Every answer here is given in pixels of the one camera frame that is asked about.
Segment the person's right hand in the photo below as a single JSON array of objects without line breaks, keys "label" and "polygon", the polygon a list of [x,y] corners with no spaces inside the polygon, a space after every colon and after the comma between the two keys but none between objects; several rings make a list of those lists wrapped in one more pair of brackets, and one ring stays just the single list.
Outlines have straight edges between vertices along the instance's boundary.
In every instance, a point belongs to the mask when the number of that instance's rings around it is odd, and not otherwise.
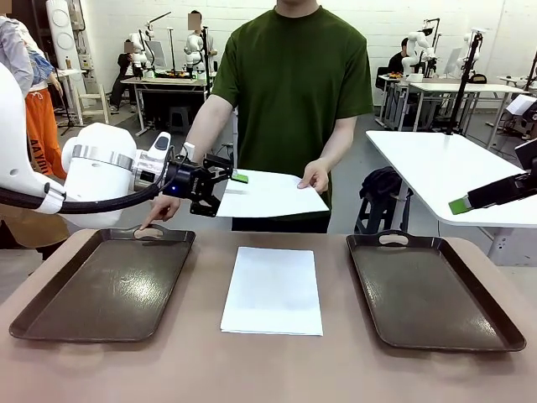
[{"label": "person's right hand", "polygon": [[172,196],[160,195],[151,201],[151,210],[139,230],[144,230],[154,221],[166,222],[170,220],[180,208],[180,199]]}]

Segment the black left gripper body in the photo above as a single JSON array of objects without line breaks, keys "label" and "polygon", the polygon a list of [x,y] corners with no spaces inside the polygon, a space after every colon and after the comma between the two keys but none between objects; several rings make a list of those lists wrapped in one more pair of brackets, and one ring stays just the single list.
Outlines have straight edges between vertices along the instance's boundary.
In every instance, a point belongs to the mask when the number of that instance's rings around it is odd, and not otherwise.
[{"label": "black left gripper body", "polygon": [[170,162],[164,177],[163,194],[193,202],[213,196],[213,173],[200,165]]}]

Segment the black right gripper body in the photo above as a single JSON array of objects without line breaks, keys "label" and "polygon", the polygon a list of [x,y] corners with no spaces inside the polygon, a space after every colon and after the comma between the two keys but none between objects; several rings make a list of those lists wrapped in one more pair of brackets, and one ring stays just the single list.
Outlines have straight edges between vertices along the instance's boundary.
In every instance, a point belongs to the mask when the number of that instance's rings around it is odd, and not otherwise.
[{"label": "black right gripper body", "polygon": [[530,197],[536,194],[536,167],[523,174],[513,175],[511,181],[511,197]]}]

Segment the person's left hand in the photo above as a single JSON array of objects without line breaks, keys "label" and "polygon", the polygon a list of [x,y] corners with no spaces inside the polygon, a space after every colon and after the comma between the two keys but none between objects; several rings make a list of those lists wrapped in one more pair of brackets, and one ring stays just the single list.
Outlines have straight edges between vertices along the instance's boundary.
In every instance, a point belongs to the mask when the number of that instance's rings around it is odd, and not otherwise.
[{"label": "person's left hand", "polygon": [[330,167],[324,158],[311,161],[306,167],[301,181],[298,184],[299,189],[307,187],[313,188],[319,195],[328,190]]}]

